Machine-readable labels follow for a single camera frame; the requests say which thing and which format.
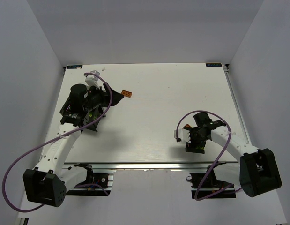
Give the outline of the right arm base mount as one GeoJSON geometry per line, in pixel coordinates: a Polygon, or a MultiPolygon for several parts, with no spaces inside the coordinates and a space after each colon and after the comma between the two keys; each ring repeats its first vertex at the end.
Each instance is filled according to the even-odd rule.
{"type": "MultiPolygon", "coordinates": [[[[206,174],[207,170],[211,166],[210,163],[187,163],[185,164],[186,169],[188,169],[189,174],[186,177],[186,181],[191,185],[192,199],[195,198],[195,193],[198,186],[206,174]]],[[[214,173],[211,172],[207,178],[204,180],[198,194],[197,198],[204,198],[208,195],[214,194],[215,192],[224,189],[223,192],[210,196],[207,199],[236,199],[235,186],[231,185],[225,181],[217,180],[214,173]]]]}

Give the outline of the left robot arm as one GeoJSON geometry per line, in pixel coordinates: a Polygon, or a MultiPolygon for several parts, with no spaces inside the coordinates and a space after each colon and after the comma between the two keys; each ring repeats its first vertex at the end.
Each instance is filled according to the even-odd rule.
{"type": "Polygon", "coordinates": [[[68,191],[76,186],[94,183],[91,165],[77,163],[67,170],[62,167],[76,140],[90,124],[96,127],[104,115],[103,109],[118,104],[124,95],[109,88],[106,84],[75,84],[71,87],[69,97],[60,110],[57,140],[50,144],[34,169],[27,169],[23,182],[28,201],[59,207],[68,191]]]}

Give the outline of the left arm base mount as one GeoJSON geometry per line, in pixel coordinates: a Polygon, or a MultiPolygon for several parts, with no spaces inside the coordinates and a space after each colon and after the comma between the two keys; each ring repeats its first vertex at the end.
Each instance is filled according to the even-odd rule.
{"type": "Polygon", "coordinates": [[[77,163],[63,170],[61,180],[67,196],[108,196],[112,190],[114,173],[77,163]]]}

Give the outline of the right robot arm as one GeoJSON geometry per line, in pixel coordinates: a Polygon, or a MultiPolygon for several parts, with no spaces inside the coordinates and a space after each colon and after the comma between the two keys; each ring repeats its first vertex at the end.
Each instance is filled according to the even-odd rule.
{"type": "Polygon", "coordinates": [[[186,152],[203,154],[207,141],[222,147],[201,180],[193,181],[195,200],[225,194],[232,186],[238,186],[249,197],[282,186],[275,156],[270,149],[246,143],[232,132],[224,119],[212,120],[207,111],[194,111],[194,114],[195,127],[185,125],[175,132],[176,140],[186,143],[186,152]]]}

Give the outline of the brown lego brick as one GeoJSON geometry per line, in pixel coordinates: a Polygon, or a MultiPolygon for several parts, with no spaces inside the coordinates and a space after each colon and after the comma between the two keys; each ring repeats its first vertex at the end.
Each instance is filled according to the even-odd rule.
{"type": "Polygon", "coordinates": [[[128,97],[128,98],[130,98],[132,96],[132,92],[126,91],[126,90],[122,90],[121,94],[125,97],[128,97]]]}

